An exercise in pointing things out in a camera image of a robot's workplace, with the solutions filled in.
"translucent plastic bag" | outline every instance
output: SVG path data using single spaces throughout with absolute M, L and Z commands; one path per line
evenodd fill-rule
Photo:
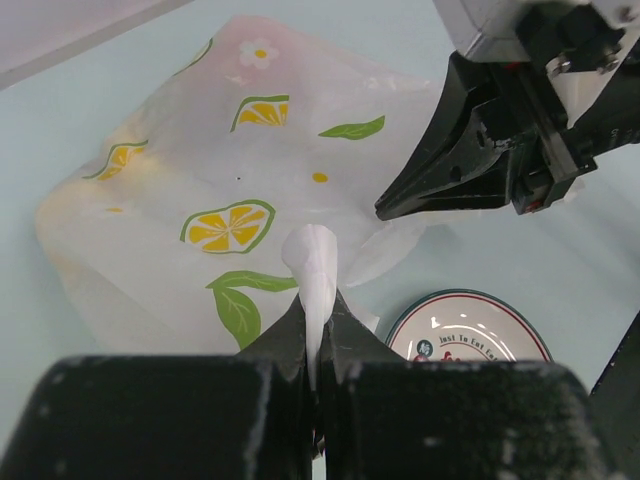
M 383 223 L 374 202 L 438 97 L 424 80 L 236 18 L 49 195 L 38 236 L 101 342 L 237 352 L 296 294 L 280 258 L 294 228 L 336 234 L 343 286 L 415 246 L 424 218 Z

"white flower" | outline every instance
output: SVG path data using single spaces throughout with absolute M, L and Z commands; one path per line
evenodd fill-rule
M 240 44 L 240 63 L 245 67 L 253 65 L 260 70 L 269 66 L 271 60 L 275 60 L 280 55 L 277 49 L 270 46 L 269 40 L 258 38 L 253 42 L 242 42 Z

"green leaf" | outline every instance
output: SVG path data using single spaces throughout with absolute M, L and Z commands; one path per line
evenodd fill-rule
M 264 273 L 251 272 L 249 270 L 238 270 L 221 275 L 207 285 L 207 288 L 215 291 L 217 288 L 251 287 L 268 292 L 282 292 L 295 288 L 297 285 L 293 278 L 274 277 L 273 275 L 265 275 Z
M 214 288 L 216 308 L 222 324 L 242 350 L 260 335 L 260 312 L 244 293 L 230 288 Z
M 384 127 L 384 115 L 367 123 L 346 123 L 330 128 L 319 133 L 319 137 L 341 137 L 347 140 L 362 140 L 374 133 L 378 133 Z

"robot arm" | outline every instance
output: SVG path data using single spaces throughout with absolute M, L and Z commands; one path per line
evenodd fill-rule
M 429 128 L 376 203 L 381 219 L 542 210 L 595 156 L 640 142 L 640 4 L 435 2 L 457 52 Z

